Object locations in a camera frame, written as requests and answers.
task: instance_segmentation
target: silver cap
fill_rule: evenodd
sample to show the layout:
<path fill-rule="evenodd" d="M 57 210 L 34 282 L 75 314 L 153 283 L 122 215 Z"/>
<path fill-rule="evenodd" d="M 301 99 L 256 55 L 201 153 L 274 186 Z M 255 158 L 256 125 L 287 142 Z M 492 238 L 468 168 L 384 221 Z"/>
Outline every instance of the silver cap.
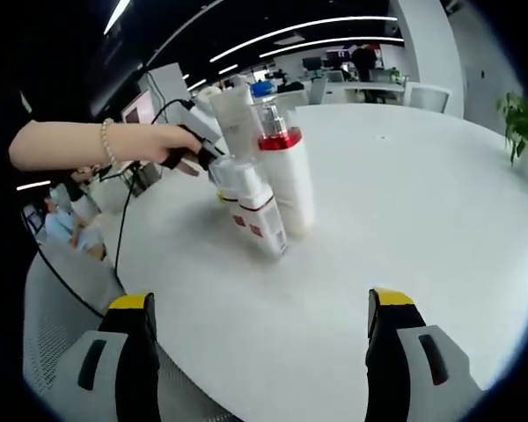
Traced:
<path fill-rule="evenodd" d="M 262 107 L 262 128 L 264 135 L 276 135 L 288 131 L 285 119 L 280 116 L 275 104 Z"/>

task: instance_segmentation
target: led light strip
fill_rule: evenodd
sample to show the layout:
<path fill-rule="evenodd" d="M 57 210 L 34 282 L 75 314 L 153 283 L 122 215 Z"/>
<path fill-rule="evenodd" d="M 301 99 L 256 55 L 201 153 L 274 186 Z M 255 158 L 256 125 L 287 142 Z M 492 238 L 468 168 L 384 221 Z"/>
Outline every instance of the led light strip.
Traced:
<path fill-rule="evenodd" d="M 194 90 L 195 88 L 197 88 L 197 87 L 200 86 L 200 85 L 205 84 L 206 82 L 208 82 L 207 79 L 202 79 L 200 82 L 198 82 L 198 83 L 193 84 L 192 86 L 190 86 L 187 90 L 188 90 L 188 91 Z"/>
<path fill-rule="evenodd" d="M 295 46 L 280 48 L 278 50 L 270 51 L 260 55 L 262 57 L 268 57 L 269 55 L 277 55 L 278 53 L 283 53 L 284 51 L 295 50 L 296 48 L 317 46 L 318 44 L 328 44 L 331 42 L 346 42 L 346 41 L 393 41 L 393 42 L 405 42 L 402 38 L 393 38 L 393 37 L 346 37 L 346 38 L 331 38 L 330 40 L 320 40 L 312 42 L 304 42 L 303 44 L 297 44 Z"/>
<path fill-rule="evenodd" d="M 30 187 L 45 186 L 45 185 L 50 185 L 50 184 L 51 184 L 51 181 L 47 180 L 44 182 L 30 183 L 29 185 L 18 186 L 16 190 L 23 191 L 25 189 L 29 189 Z"/>
<path fill-rule="evenodd" d="M 240 50 L 241 48 L 250 46 L 251 44 L 254 44 L 255 42 L 265 40 L 266 38 L 274 37 L 276 35 L 279 35 L 280 33 L 288 33 L 289 31 L 294 31 L 300 28 L 306 28 L 307 26 L 332 24 L 333 22 L 347 22 L 347 21 L 352 21 L 352 20 L 384 20 L 384 21 L 389 21 L 389 22 L 395 22 L 397 21 L 397 18 L 392 17 L 392 16 L 347 16 L 345 18 L 330 18 L 330 19 L 314 20 L 312 22 L 307 22 L 306 24 L 294 25 L 288 28 L 280 29 L 279 31 L 273 31 L 272 33 L 267 33 L 266 35 L 261 35 L 260 37 L 256 37 L 247 42 L 243 42 L 242 44 L 239 44 L 236 47 L 233 47 L 225 51 L 224 53 L 221 53 L 220 55 L 216 55 L 209 62 L 210 63 L 216 62 L 217 60 L 222 59 L 226 55 L 229 55 L 230 53 L 233 53 L 237 50 Z"/>
<path fill-rule="evenodd" d="M 227 69 L 219 70 L 219 75 L 222 75 L 223 73 L 227 73 L 229 70 L 236 69 L 238 67 L 237 64 L 233 64 L 232 66 L 228 67 Z"/>
<path fill-rule="evenodd" d="M 112 26 L 114 26 L 115 22 L 117 22 L 117 19 L 119 19 L 125 9 L 127 9 L 127 6 L 129 6 L 130 2 L 131 0 L 120 0 L 120 2 L 117 3 L 117 6 L 115 6 L 114 9 L 114 13 L 112 13 L 111 18 L 107 22 L 106 29 L 104 30 L 104 35 L 106 35 L 109 30 L 112 29 Z"/>

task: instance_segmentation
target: cosmetic bottle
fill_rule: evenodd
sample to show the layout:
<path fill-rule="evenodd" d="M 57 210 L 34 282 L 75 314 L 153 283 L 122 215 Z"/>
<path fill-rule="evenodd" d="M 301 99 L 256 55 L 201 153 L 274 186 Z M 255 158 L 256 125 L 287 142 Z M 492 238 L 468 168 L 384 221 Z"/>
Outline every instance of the cosmetic bottle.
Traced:
<path fill-rule="evenodd" d="M 287 239 L 272 188 L 257 169 L 255 160 L 236 164 L 238 204 L 252 241 L 268 256 L 280 258 Z"/>
<path fill-rule="evenodd" d="M 243 84 L 209 98 L 229 153 L 238 160 L 256 153 L 257 128 L 251 105 L 250 87 Z"/>
<path fill-rule="evenodd" d="M 243 235 L 249 230 L 245 211 L 238 204 L 237 173 L 231 156 L 220 156 L 209 166 L 209 173 L 221 192 L 223 202 L 229 208 L 232 220 Z"/>
<path fill-rule="evenodd" d="M 315 223 L 315 202 L 301 130 L 290 123 L 287 111 L 280 113 L 275 100 L 253 105 L 253 114 L 260 131 L 257 157 L 268 175 L 283 225 L 290 236 L 304 237 Z"/>

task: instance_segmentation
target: white round table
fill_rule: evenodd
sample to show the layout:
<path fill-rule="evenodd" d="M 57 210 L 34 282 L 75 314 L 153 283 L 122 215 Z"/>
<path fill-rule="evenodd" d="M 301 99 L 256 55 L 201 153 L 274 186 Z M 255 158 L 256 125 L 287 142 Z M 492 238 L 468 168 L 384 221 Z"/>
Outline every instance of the white round table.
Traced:
<path fill-rule="evenodd" d="M 489 388 L 528 324 L 528 185 L 503 138 L 391 105 L 297 117 L 318 223 L 280 261 L 246 249 L 206 177 L 173 173 L 131 203 L 121 281 L 155 293 L 162 347 L 246 422 L 362 420 L 368 291 L 388 287 Z"/>

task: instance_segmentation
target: black cable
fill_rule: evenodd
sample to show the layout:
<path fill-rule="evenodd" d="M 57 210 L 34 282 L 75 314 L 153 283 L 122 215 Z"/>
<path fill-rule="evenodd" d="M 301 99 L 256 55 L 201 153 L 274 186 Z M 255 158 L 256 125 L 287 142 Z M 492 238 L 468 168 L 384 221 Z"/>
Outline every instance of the black cable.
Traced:
<path fill-rule="evenodd" d="M 121 237 L 123 236 L 123 224 L 125 223 L 125 215 L 127 214 L 127 206 L 129 205 L 129 201 L 131 200 L 131 194 L 133 193 L 133 186 L 135 185 L 135 179 L 137 177 L 136 171 L 133 171 L 133 177 L 131 178 L 131 185 L 129 186 L 129 192 L 127 194 L 127 198 L 125 199 L 125 205 L 123 206 L 123 215 L 121 216 L 121 225 L 120 225 L 120 236 L 117 240 L 117 251 L 115 253 L 115 264 L 114 264 L 114 270 L 115 270 L 115 276 L 119 279 L 119 274 L 117 273 L 117 266 L 120 262 L 120 248 L 121 248 Z"/>
<path fill-rule="evenodd" d="M 166 104 L 165 94 L 163 94 L 160 88 L 158 88 L 158 84 L 157 84 L 157 81 L 155 80 L 155 77 L 149 71 L 147 71 L 147 81 L 149 80 L 149 76 L 150 76 L 150 79 L 152 80 L 152 84 L 154 85 L 155 90 L 157 90 L 158 95 L 160 97 L 160 104 L 162 105 Z M 165 121 L 166 123 L 168 123 L 168 114 L 166 114 L 166 110 L 165 110 Z"/>
<path fill-rule="evenodd" d="M 155 118 L 152 120 L 152 122 L 150 123 L 151 125 L 154 125 L 155 124 L 155 121 L 157 121 L 157 119 L 160 117 L 160 115 L 172 104 L 174 103 L 186 103 L 187 101 L 185 99 L 181 99 L 181 98 L 177 98 L 177 99 L 173 99 L 172 101 L 169 101 L 167 102 L 157 113 L 157 115 L 155 116 Z"/>
<path fill-rule="evenodd" d="M 31 234 L 31 230 L 29 228 L 29 224 L 27 222 L 27 218 L 26 218 L 26 215 L 24 214 L 23 211 L 20 212 L 21 214 L 21 218 L 26 226 L 26 230 Z M 77 299 L 80 303 L 82 303 L 90 312 L 92 312 L 96 317 L 99 317 L 99 318 L 103 318 L 104 316 L 102 314 L 100 314 L 97 310 L 95 310 L 92 306 L 90 306 L 84 299 L 82 299 L 79 295 L 77 295 L 77 292 L 75 292 L 68 284 L 67 282 L 64 280 L 63 277 L 61 277 L 61 274 L 59 274 L 54 268 L 53 266 L 51 265 L 51 263 L 49 262 L 49 260 L 47 259 L 47 257 L 45 256 L 45 254 L 43 253 L 43 251 L 41 250 L 39 244 L 37 243 L 37 239 L 35 238 L 35 236 L 33 237 L 33 240 L 35 242 L 35 245 L 37 246 L 37 253 L 40 254 L 41 256 L 41 259 L 43 259 L 43 262 L 45 262 L 45 265 L 47 265 L 49 267 L 49 270 L 51 270 L 53 272 L 53 274 L 56 276 L 56 278 L 61 282 L 61 284 L 69 291 L 69 293 L 71 295 L 74 296 L 75 299 Z"/>
<path fill-rule="evenodd" d="M 185 99 L 181 99 L 181 98 L 177 98 L 177 99 L 173 99 L 172 101 L 169 101 L 168 103 L 166 103 L 157 113 L 157 115 L 155 116 L 155 118 L 152 120 L 152 122 L 150 123 L 151 125 L 154 125 L 155 122 L 157 121 L 157 119 L 160 117 L 160 115 L 166 110 L 166 108 L 168 108 L 171 104 L 174 104 L 174 103 L 185 103 L 186 100 Z M 117 273 L 117 267 L 119 265 L 119 260 L 120 260 L 120 248 L 121 248 L 121 237 L 123 235 L 123 225 L 125 224 L 125 215 L 127 214 L 127 207 L 128 207 L 128 204 L 129 204 L 129 201 L 131 200 L 131 194 L 133 193 L 133 186 L 135 184 L 135 181 L 136 181 L 136 178 L 138 177 L 137 176 L 137 170 L 135 170 L 133 172 L 133 178 L 131 179 L 131 186 L 129 187 L 129 192 L 128 192 L 128 195 L 127 195 L 127 198 L 125 199 L 125 205 L 123 206 L 123 215 L 121 216 L 121 226 L 120 226 L 120 236 L 119 236 L 119 239 L 117 241 L 117 251 L 115 253 L 115 263 L 114 263 L 114 270 L 115 270 L 115 276 L 119 279 L 119 274 Z"/>

